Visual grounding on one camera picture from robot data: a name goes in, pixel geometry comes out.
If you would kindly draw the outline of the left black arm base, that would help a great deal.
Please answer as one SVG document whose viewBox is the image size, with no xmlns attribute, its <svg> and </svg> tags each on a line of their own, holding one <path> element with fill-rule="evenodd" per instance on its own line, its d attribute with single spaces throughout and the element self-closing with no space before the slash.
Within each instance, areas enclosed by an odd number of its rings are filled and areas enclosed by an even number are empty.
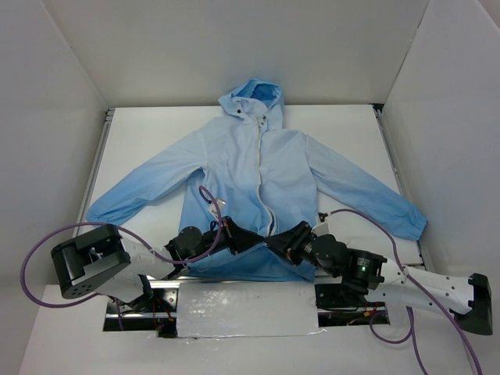
<svg viewBox="0 0 500 375">
<path fill-rule="evenodd" d="M 179 287 L 145 280 L 144 294 L 130 304 L 109 298 L 104 332 L 149 332 L 159 338 L 177 337 Z"/>
</svg>

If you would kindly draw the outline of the right aluminium table rail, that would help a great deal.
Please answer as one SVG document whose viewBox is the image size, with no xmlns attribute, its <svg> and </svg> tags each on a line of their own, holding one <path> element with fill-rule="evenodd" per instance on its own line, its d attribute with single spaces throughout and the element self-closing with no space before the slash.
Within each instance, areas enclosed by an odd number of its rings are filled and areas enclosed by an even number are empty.
<svg viewBox="0 0 500 375">
<path fill-rule="evenodd" d="M 396 159 L 395 150 L 392 147 L 391 139 L 388 133 L 388 129 L 385 125 L 383 118 L 383 103 L 372 103 L 371 107 L 373 109 L 374 115 L 377 120 L 377 124 L 380 130 L 381 137 L 384 141 L 384 146 L 387 151 L 388 158 L 390 159 L 391 168 L 393 170 L 393 174 L 395 176 L 396 184 L 398 185 L 398 190 L 402 196 L 406 199 L 410 200 L 411 196 L 409 194 L 408 189 L 405 186 L 405 183 L 402 179 L 402 171 L 398 165 L 398 161 Z M 419 255 L 422 261 L 422 265 L 426 270 L 435 271 L 434 261 L 431 256 L 428 254 L 428 251 L 423 247 L 421 240 L 416 241 L 416 247 L 418 248 Z"/>
</svg>

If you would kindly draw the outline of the silver foil-covered panel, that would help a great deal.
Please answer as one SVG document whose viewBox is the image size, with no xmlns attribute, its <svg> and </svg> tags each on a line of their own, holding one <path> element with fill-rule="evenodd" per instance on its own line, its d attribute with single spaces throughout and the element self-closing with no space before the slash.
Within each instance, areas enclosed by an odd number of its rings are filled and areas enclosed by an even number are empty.
<svg viewBox="0 0 500 375">
<path fill-rule="evenodd" d="M 220 282 L 182 284 L 180 338 L 293 337 L 321 332 L 313 284 Z"/>
</svg>

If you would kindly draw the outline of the left aluminium table rail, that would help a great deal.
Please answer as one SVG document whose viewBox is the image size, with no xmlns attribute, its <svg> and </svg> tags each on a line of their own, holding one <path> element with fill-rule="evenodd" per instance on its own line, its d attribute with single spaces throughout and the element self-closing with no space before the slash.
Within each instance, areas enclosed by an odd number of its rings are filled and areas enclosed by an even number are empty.
<svg viewBox="0 0 500 375">
<path fill-rule="evenodd" d="M 99 170 L 102 156 L 103 156 L 103 153 L 105 150 L 105 144 L 107 142 L 107 138 L 109 135 L 109 129 L 110 129 L 111 123 L 113 121 L 115 110 L 116 110 L 115 108 L 109 108 L 105 114 L 105 121 L 104 121 L 103 126 L 102 126 L 102 131 L 101 131 L 101 135 L 100 135 L 100 138 L 98 141 L 98 146 L 96 149 L 95 157 L 93 159 L 91 171 L 90 171 L 89 177 L 87 179 L 87 184 L 86 184 L 86 188 L 84 190 L 84 196 L 83 196 L 83 199 L 82 199 L 82 202 L 80 205 L 80 209 L 79 209 L 79 212 L 77 214 L 77 222 L 78 223 L 84 221 L 85 213 L 87 212 L 87 208 L 88 208 L 90 198 L 92 196 L 92 192 L 93 192 L 93 189 L 95 186 L 95 181 L 96 181 L 96 178 L 98 175 L 98 170 Z"/>
</svg>

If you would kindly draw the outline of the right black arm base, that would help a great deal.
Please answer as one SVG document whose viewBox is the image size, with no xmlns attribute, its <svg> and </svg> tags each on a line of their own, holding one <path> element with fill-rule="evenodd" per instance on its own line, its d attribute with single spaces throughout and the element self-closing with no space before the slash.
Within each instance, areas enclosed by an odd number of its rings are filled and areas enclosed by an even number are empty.
<svg viewBox="0 0 500 375">
<path fill-rule="evenodd" d="M 315 285 L 319 327 L 355 327 L 389 324 L 383 302 L 368 302 L 343 284 Z"/>
</svg>

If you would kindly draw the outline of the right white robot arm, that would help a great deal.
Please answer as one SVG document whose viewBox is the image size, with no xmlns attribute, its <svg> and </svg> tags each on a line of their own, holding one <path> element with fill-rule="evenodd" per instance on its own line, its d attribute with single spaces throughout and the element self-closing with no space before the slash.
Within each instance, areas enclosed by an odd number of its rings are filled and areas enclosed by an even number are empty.
<svg viewBox="0 0 500 375">
<path fill-rule="evenodd" d="M 493 333 L 491 288 L 483 274 L 450 277 L 399 266 L 382 255 L 349 248 L 333 234 L 317 234 L 305 222 L 264 242 L 291 265 L 309 263 L 330 277 L 340 278 L 337 284 L 316 285 L 319 309 L 384 304 L 446 311 L 466 332 Z"/>
</svg>

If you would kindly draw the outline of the light blue hooded jacket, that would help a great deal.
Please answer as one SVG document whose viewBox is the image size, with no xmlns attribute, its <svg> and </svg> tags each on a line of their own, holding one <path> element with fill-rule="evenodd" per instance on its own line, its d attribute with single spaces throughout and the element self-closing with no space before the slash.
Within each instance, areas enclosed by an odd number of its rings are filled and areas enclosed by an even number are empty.
<svg viewBox="0 0 500 375">
<path fill-rule="evenodd" d="M 219 100 L 223 115 L 132 170 L 87 211 L 89 221 L 121 225 L 179 186 L 180 226 L 207 231 L 213 221 L 200 187 L 221 198 L 221 213 L 261 236 L 315 225 L 318 194 L 377 221 L 392 235 L 420 238 L 427 219 L 376 177 L 299 130 L 283 126 L 281 88 L 251 79 Z"/>
</svg>

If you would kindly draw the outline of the front aluminium table rail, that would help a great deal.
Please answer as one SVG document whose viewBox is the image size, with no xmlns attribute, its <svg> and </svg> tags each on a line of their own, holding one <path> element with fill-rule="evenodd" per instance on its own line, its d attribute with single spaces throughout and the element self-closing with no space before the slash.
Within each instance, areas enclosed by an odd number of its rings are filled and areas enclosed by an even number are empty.
<svg viewBox="0 0 500 375">
<path fill-rule="evenodd" d="M 153 277 L 148 275 L 147 280 L 155 281 L 180 281 L 181 279 L 200 279 L 200 280 L 218 280 L 218 281 L 258 281 L 258 282 L 288 282 L 288 281 L 307 281 L 310 283 L 334 283 L 339 284 L 341 278 L 333 278 L 328 275 L 314 276 L 312 279 L 294 274 L 286 273 L 284 276 L 250 276 L 250 275 L 230 275 L 224 273 L 201 274 L 201 273 L 181 273 L 180 275 L 168 277 Z"/>
</svg>

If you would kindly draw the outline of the aluminium table rail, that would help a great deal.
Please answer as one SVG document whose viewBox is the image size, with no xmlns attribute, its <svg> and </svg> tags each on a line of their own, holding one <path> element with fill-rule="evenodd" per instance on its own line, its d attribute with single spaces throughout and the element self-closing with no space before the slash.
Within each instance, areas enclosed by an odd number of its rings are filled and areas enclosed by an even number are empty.
<svg viewBox="0 0 500 375">
<path fill-rule="evenodd" d="M 115 110 L 116 110 L 115 108 L 109 108 L 105 114 L 105 121 L 104 121 L 103 126 L 102 126 L 102 131 L 101 131 L 101 135 L 100 135 L 100 138 L 98 141 L 98 146 L 96 149 L 95 157 L 93 159 L 91 171 L 90 171 L 89 177 L 87 179 L 87 184 L 86 184 L 86 188 L 84 190 L 84 196 L 83 196 L 83 199 L 82 199 L 82 202 L 80 205 L 80 209 L 79 209 L 79 212 L 77 214 L 77 222 L 78 223 L 84 221 L 85 213 L 87 212 L 87 208 L 88 208 L 90 198 L 92 196 L 92 192 L 93 192 L 93 189 L 95 186 L 95 181 L 96 181 L 96 178 L 98 175 L 98 170 L 99 170 L 102 156 L 103 156 L 103 153 L 105 150 L 105 144 L 107 142 L 107 138 L 109 135 L 109 129 L 110 129 L 111 123 L 113 121 Z"/>
<path fill-rule="evenodd" d="M 409 194 L 408 189 L 405 186 L 405 183 L 402 179 L 402 171 L 398 165 L 398 161 L 396 159 L 395 150 L 392 147 L 391 139 L 388 133 L 388 129 L 385 125 L 383 118 L 383 103 L 372 103 L 371 107 L 373 109 L 374 115 L 377 120 L 377 124 L 380 130 L 381 137 L 384 141 L 384 146 L 387 151 L 388 158 L 390 159 L 391 168 L 393 170 L 393 174 L 395 176 L 396 184 L 398 185 L 398 190 L 402 196 L 406 199 L 410 200 L 411 196 Z M 416 247 L 418 248 L 419 255 L 422 261 L 422 265 L 426 270 L 435 271 L 434 261 L 431 256 L 428 254 L 428 251 L 423 247 L 421 240 L 416 241 Z"/>
<path fill-rule="evenodd" d="M 250 276 L 250 275 L 230 275 L 224 273 L 201 274 L 201 273 L 181 273 L 180 275 L 168 277 L 153 277 L 148 275 L 147 280 L 155 281 L 180 281 L 181 279 L 200 279 L 200 280 L 218 280 L 218 281 L 258 281 L 258 282 L 288 282 L 288 281 L 307 281 L 310 283 L 334 283 L 339 284 L 341 278 L 333 278 L 328 275 L 314 276 L 312 279 L 294 274 L 286 273 L 284 276 Z"/>
</svg>

